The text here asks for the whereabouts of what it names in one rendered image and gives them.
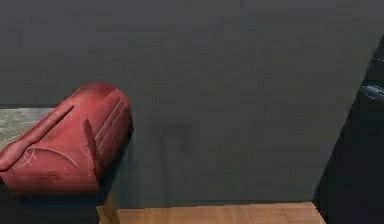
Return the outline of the red toaster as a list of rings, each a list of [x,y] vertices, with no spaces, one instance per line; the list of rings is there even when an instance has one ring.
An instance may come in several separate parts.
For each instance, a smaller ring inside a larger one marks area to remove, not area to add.
[[[86,84],[0,151],[0,179],[16,195],[94,193],[132,132],[124,93]]]

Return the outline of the black fridge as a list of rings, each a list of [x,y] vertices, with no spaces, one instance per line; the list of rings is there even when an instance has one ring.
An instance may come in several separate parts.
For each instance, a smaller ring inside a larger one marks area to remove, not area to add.
[[[313,196],[326,224],[384,224],[384,35]]]

